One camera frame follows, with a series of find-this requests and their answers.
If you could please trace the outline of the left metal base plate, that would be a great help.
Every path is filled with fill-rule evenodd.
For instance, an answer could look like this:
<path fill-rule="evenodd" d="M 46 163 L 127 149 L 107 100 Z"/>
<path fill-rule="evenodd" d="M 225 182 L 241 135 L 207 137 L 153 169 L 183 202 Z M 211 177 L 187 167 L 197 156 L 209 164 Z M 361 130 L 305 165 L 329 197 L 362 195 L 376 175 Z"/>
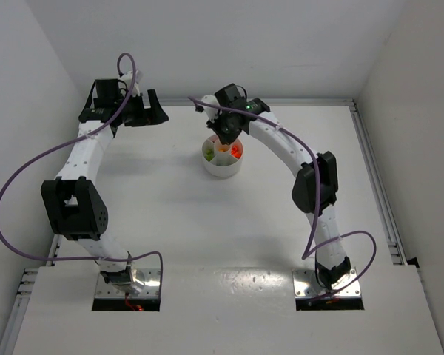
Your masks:
<path fill-rule="evenodd" d="M 157 299 L 160 296 L 161 270 L 131 268 L 120 272 L 102 271 L 95 287 L 97 299 Z"/>

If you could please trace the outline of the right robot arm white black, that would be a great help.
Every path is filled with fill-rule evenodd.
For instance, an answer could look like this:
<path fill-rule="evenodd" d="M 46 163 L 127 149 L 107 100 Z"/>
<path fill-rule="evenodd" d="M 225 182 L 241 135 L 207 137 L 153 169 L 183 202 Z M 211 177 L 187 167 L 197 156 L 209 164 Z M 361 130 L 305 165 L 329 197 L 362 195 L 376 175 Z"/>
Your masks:
<path fill-rule="evenodd" d="M 332 289 L 351 268 L 335 220 L 336 157 L 329 151 L 319 153 L 303 145 L 265 102 L 259 98 L 247 100 L 235 84 L 204 96 L 202 101 L 208 105 L 207 126 L 221 143 L 234 143 L 245 132 L 270 149 L 293 174 L 292 200 L 312 228 L 302 258 L 315 257 L 317 281 L 323 288 Z"/>

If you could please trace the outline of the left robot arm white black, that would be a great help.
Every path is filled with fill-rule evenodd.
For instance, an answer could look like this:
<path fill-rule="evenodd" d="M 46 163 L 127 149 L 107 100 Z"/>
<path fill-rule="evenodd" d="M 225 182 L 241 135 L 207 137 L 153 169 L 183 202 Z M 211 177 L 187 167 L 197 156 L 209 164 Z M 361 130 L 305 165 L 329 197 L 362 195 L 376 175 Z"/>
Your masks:
<path fill-rule="evenodd" d="M 107 232 L 109 212 L 95 180 L 119 126 L 154 126 L 169 120 L 155 90 L 147 94 L 149 107 L 144 106 L 138 81 L 129 73 L 96 80 L 78 118 L 78 142 L 56 177 L 41 185 L 53 232 L 95 257 L 105 283 L 125 294 L 141 293 L 144 281 L 130 253 Z"/>

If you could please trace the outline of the lime legos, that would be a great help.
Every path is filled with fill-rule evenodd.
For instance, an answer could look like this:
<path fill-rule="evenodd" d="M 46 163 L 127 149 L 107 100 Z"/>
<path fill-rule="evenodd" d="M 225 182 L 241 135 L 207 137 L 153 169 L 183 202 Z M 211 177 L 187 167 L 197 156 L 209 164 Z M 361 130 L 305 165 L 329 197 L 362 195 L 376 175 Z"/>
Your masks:
<path fill-rule="evenodd" d="M 215 154 L 214 154 L 214 151 L 212 149 L 207 149 L 204 152 L 203 156 L 205 157 L 205 159 L 207 161 L 211 161 L 214 158 Z"/>

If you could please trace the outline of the white round divided container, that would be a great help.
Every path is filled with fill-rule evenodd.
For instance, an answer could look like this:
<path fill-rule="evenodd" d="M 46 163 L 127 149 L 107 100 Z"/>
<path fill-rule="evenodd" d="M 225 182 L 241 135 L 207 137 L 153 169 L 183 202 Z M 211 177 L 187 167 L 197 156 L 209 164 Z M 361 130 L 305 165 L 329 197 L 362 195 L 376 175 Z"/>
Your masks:
<path fill-rule="evenodd" d="M 227 152 L 219 152 L 218 148 L 220 146 L 228 146 L 229 150 Z M 233 146 L 237 146 L 242 153 L 239 159 L 231 155 L 231 150 Z M 207 161 L 204 157 L 204 152 L 207 149 L 212 149 L 214 151 L 214 158 L 211 161 Z M 237 139 L 234 143 L 230 145 L 224 145 L 219 140 L 217 135 L 212 135 L 208 137 L 201 147 L 202 163 L 206 171 L 217 178 L 230 178 L 231 176 L 237 174 L 242 165 L 243 161 L 243 144 Z"/>

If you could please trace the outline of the orange legos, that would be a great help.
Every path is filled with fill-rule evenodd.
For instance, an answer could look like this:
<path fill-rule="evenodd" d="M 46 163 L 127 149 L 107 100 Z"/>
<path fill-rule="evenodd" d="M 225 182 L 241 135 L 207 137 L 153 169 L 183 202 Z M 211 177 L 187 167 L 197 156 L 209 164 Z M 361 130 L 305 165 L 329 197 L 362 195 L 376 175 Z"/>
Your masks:
<path fill-rule="evenodd" d="M 237 146 L 233 146 L 232 150 L 231 150 L 231 155 L 234 156 L 235 158 L 239 159 L 241 157 L 242 153 Z"/>

